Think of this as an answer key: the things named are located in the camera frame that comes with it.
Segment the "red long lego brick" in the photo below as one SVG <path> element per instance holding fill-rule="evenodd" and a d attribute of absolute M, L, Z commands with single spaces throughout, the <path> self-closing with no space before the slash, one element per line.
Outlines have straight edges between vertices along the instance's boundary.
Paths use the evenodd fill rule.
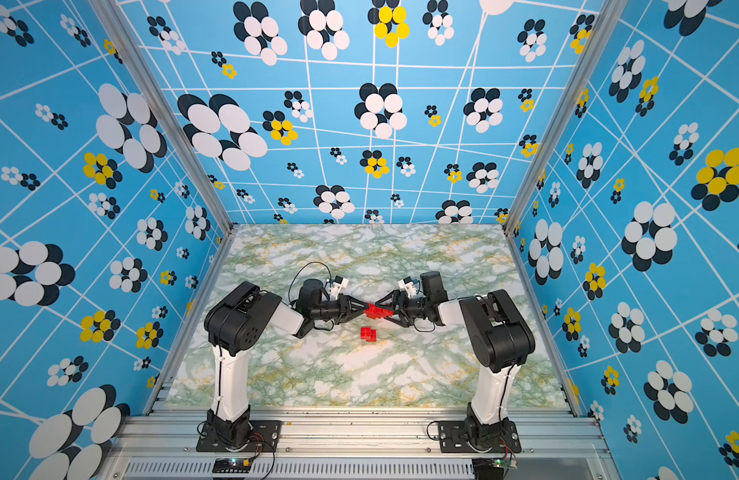
<path fill-rule="evenodd" d="M 393 317 L 395 314 L 391 310 L 371 304 L 364 310 L 364 315 L 371 319 L 383 319 Z"/>

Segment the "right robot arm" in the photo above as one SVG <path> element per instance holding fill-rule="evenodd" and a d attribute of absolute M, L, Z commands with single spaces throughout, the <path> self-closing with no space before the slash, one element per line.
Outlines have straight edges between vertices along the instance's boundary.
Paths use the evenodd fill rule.
<path fill-rule="evenodd" d="M 451 299 L 439 272 L 401 287 L 375 301 L 387 320 L 404 328 L 425 319 L 435 329 L 463 326 L 479 364 L 479 380 L 463 421 L 435 421 L 443 453 L 503 454 L 521 452 L 515 422 L 509 419 L 509 393 L 521 367 L 535 352 L 535 336 L 507 291 Z"/>

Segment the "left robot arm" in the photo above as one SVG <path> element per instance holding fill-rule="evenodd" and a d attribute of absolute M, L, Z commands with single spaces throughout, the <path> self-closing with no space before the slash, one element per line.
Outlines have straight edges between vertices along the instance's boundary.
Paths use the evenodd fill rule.
<path fill-rule="evenodd" d="M 331 298 L 316 279 L 303 283 L 295 300 L 286 301 L 250 282 L 242 282 L 219 301 L 204 320 L 214 356 L 212 404 L 198 428 L 200 452 L 249 450 L 266 437 L 250 423 L 247 392 L 250 354 L 268 326 L 302 339 L 325 321 L 333 326 L 361 316 L 369 304 L 337 293 Z"/>

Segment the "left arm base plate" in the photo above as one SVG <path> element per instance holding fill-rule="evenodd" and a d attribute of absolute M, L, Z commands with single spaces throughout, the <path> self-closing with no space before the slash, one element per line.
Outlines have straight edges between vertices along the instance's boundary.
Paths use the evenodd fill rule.
<path fill-rule="evenodd" d="M 283 423 L 277 420 L 241 420 L 231 425 L 222 420 L 201 424 L 197 452 L 275 452 Z"/>

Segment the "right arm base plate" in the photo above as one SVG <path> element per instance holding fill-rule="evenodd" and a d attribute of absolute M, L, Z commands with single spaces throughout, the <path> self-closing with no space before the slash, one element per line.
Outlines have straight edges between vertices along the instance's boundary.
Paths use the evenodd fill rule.
<path fill-rule="evenodd" d="M 505 418 L 491 425 L 471 418 L 465 421 L 437 421 L 439 448 L 443 453 L 521 453 L 515 422 Z"/>

